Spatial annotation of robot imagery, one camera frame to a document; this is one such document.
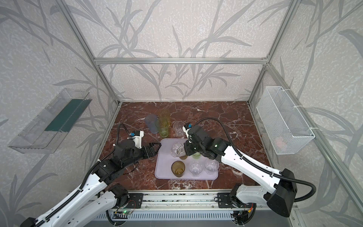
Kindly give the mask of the clear faceted cup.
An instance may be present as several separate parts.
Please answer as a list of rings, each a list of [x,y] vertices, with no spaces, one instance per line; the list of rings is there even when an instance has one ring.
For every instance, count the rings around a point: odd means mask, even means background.
[[[203,166],[199,162],[192,162],[189,165],[189,171],[193,177],[198,177],[203,172]]]
[[[173,129],[175,132],[176,137],[178,138],[184,138],[185,133],[183,131],[183,127],[184,127],[184,122],[182,121],[176,121],[173,124]]]
[[[208,175],[213,175],[218,172],[219,162],[217,160],[207,159],[204,162],[204,168]]]
[[[184,157],[186,155],[184,145],[177,142],[172,146],[171,155],[174,158]]]

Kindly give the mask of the small green plastic cup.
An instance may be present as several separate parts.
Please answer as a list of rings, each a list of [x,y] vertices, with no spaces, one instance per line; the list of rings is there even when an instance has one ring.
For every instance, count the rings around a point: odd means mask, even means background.
[[[194,159],[199,159],[200,157],[201,157],[201,154],[200,153],[194,153],[193,155],[192,155],[192,157],[194,158]]]

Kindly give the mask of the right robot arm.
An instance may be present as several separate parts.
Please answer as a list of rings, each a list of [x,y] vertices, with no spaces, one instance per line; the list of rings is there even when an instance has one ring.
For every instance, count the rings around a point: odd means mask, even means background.
[[[204,142],[187,140],[184,149],[188,156],[198,152],[206,158],[231,166],[260,185],[239,185],[232,193],[232,197],[237,199],[236,204],[267,205],[280,216],[290,216],[297,194],[296,183],[288,181],[295,177],[290,170],[279,171],[244,154],[238,154],[229,142],[221,138],[207,137]]]

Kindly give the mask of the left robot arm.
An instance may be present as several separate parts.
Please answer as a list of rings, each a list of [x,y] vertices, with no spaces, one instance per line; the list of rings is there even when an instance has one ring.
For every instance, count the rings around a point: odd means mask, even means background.
[[[156,156],[160,143],[142,146],[136,139],[117,143],[111,158],[97,161],[86,173],[82,183],[71,194],[37,218],[27,218],[23,227],[85,226],[102,212],[130,201],[128,191],[113,181],[129,166]]]

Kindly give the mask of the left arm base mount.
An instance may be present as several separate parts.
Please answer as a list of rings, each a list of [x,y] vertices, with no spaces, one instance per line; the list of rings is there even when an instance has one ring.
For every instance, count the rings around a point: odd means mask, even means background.
[[[140,209],[142,205],[144,194],[143,193],[131,193],[122,196],[117,200],[115,209]]]

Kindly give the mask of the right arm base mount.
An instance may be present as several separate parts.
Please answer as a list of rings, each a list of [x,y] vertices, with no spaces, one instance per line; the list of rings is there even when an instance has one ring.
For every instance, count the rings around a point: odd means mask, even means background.
[[[219,208],[241,208],[243,206],[243,203],[230,193],[217,193],[215,201]]]

